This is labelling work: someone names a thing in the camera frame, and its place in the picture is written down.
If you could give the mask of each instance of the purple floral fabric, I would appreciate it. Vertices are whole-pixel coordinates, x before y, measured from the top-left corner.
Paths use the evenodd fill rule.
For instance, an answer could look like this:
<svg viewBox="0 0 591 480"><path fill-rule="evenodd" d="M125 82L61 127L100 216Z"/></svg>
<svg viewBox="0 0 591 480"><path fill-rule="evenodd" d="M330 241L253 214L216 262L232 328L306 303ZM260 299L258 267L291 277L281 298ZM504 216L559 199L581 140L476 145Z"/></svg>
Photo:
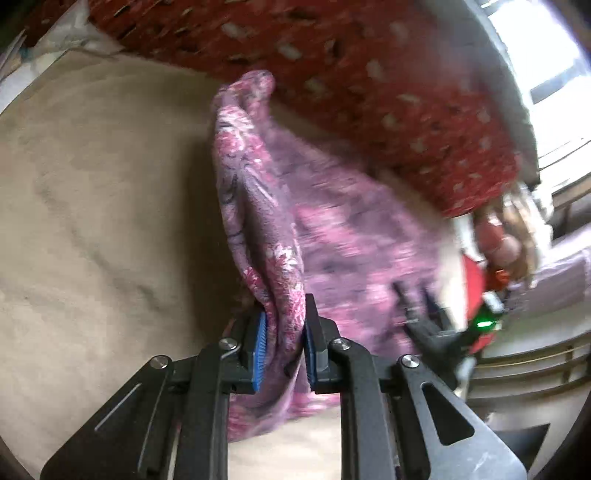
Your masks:
<svg viewBox="0 0 591 480"><path fill-rule="evenodd" d="M213 153L228 243L267 313L265 378L230 399L229 438L266 432L338 402L310 392L302 365L304 295L372 353L413 350L391 283L410 296L434 287L438 229L422 225L388 187L364 173L345 142L312 146L269 115L274 79L254 71L215 99Z"/></svg>

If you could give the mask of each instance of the metal bolt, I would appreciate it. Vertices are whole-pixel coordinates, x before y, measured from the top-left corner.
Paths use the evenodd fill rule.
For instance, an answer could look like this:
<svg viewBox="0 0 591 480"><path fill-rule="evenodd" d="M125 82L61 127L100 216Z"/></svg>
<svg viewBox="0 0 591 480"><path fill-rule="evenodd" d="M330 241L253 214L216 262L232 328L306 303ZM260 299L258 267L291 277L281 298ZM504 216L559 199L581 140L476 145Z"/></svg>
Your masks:
<svg viewBox="0 0 591 480"><path fill-rule="evenodd" d="M345 351L351 348L351 342L346 338L335 338L331 343L330 347L334 350Z"/></svg>
<svg viewBox="0 0 591 480"><path fill-rule="evenodd" d="M225 350L226 352L229 352L230 350L234 350L238 346L238 342L236 340L234 340L233 338L225 337L225 338L222 338L217 343L217 345L222 350Z"/></svg>
<svg viewBox="0 0 591 480"><path fill-rule="evenodd" d="M150 366L156 370L160 370L168 365L168 357L164 355L153 356L150 360Z"/></svg>
<svg viewBox="0 0 591 480"><path fill-rule="evenodd" d="M402 364L407 368L417 368L421 361L414 355L404 355L402 357Z"/></svg>

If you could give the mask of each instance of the purple cloth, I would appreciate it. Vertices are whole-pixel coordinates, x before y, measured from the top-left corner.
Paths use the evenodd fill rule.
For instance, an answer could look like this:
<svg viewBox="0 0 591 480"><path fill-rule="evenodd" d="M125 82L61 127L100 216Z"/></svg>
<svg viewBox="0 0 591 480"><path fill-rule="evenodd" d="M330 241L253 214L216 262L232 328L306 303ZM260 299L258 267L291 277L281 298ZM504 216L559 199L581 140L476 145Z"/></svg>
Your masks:
<svg viewBox="0 0 591 480"><path fill-rule="evenodd" d="M267 313L265 379L258 394L230 399L229 438L338 402L310 393L301 367L304 292L341 334L373 353L413 350L391 289L433 287L438 232L410 215L363 172L349 145L316 148L268 112L270 73L250 72L218 93L213 146L217 189L236 265Z"/></svg>
<svg viewBox="0 0 591 480"><path fill-rule="evenodd" d="M555 312L591 300L591 225L567 235L552 246L535 286L511 288L511 319Z"/></svg>

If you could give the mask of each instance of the green light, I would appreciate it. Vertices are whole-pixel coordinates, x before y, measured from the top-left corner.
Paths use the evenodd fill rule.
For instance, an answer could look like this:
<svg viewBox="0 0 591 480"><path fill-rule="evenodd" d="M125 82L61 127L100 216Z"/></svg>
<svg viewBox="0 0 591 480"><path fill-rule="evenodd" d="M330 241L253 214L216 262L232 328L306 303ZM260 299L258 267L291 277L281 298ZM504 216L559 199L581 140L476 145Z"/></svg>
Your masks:
<svg viewBox="0 0 591 480"><path fill-rule="evenodd" d="M478 322L476 324L476 326L478 328L485 328L485 327L490 327L494 322L490 321L490 320L486 320L484 322Z"/></svg>

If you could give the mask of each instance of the beige sheet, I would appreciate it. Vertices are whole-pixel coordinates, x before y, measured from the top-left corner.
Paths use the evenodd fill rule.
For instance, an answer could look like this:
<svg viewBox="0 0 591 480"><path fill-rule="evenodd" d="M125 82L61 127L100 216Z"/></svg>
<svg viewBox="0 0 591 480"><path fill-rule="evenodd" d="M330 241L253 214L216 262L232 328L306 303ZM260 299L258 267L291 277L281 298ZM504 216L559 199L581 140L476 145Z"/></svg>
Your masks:
<svg viewBox="0 0 591 480"><path fill-rule="evenodd" d="M0 115L0 435L34 476L148 358L194 355L232 314L207 146L218 86L73 51ZM453 234L442 252L457 304ZM339 478L339 437L329 411L231 445L231 478Z"/></svg>

